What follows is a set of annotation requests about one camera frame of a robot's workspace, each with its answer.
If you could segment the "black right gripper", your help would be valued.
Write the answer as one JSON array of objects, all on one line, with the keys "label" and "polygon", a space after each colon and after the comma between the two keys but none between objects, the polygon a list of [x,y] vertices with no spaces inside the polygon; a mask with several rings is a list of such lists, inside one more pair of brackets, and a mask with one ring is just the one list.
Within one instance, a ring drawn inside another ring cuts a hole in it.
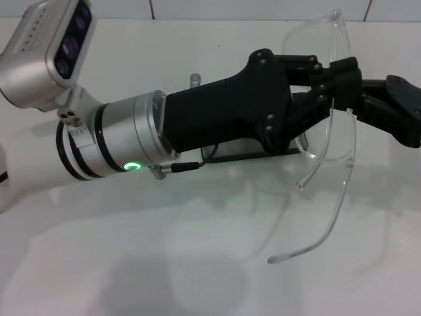
[{"label": "black right gripper", "polygon": [[[371,95],[387,95],[385,99]],[[402,135],[399,142],[421,147],[421,88],[404,78],[388,75],[386,80],[362,81],[362,94],[351,98],[357,119],[387,132]]]}]

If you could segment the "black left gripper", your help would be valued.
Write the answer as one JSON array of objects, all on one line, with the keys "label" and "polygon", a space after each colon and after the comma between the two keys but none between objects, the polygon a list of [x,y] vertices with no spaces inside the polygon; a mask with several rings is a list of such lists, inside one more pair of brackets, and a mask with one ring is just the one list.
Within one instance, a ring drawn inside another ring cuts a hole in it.
[{"label": "black left gripper", "polygon": [[167,95],[162,133],[178,153],[242,138],[283,152],[291,103],[280,56],[261,49],[232,77]]}]

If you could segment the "black glasses case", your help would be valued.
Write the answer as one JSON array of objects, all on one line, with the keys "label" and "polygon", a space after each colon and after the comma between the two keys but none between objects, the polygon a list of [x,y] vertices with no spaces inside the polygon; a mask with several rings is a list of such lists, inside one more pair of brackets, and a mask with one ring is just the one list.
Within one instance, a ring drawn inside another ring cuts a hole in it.
[{"label": "black glasses case", "polygon": [[255,135],[222,134],[215,132],[200,137],[202,167],[208,164],[227,163],[249,159],[261,159],[299,154],[293,139],[282,139],[275,130],[266,130]]}]

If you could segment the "clear transparent glasses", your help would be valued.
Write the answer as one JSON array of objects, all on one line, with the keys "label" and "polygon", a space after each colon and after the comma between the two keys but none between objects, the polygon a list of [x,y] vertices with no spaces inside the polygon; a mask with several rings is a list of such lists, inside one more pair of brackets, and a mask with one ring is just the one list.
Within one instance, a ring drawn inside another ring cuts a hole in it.
[{"label": "clear transparent glasses", "polygon": [[[282,53],[286,54],[289,53],[293,48],[297,48],[299,36],[302,36],[310,30],[315,30],[321,27],[324,27],[324,33],[326,34],[327,38],[328,48],[325,56],[327,56],[328,62],[332,63],[350,57],[351,52],[349,36],[343,15],[339,9],[332,11],[326,16],[317,18],[313,21],[304,22],[299,26],[294,27],[284,36],[282,40]],[[337,218],[339,216],[339,212],[341,211],[341,206],[343,204],[355,162],[356,120],[353,116],[353,111],[351,109],[346,109],[345,112],[347,114],[347,120],[350,124],[350,144],[348,146],[348,150],[345,153],[335,153],[333,157],[328,157],[329,152],[331,152],[334,148],[334,126],[337,124],[337,114],[335,114],[335,112],[339,110],[339,97],[333,97],[332,100],[329,101],[329,106],[330,115],[325,122],[325,132],[322,138],[323,142],[321,149],[310,149],[308,145],[305,145],[305,133],[302,133],[300,136],[295,138],[295,143],[298,146],[298,150],[301,152],[301,154],[303,154],[306,158],[314,161],[312,168],[303,177],[303,179],[296,183],[296,187],[299,191],[305,189],[309,182],[313,181],[316,173],[320,171],[322,167],[337,166],[343,169],[345,171],[345,176],[339,184],[339,193],[333,208],[332,216],[326,231],[317,241],[301,250],[273,255],[267,259],[268,264],[281,263],[282,261],[298,257],[317,248],[330,236],[337,222]]]}]

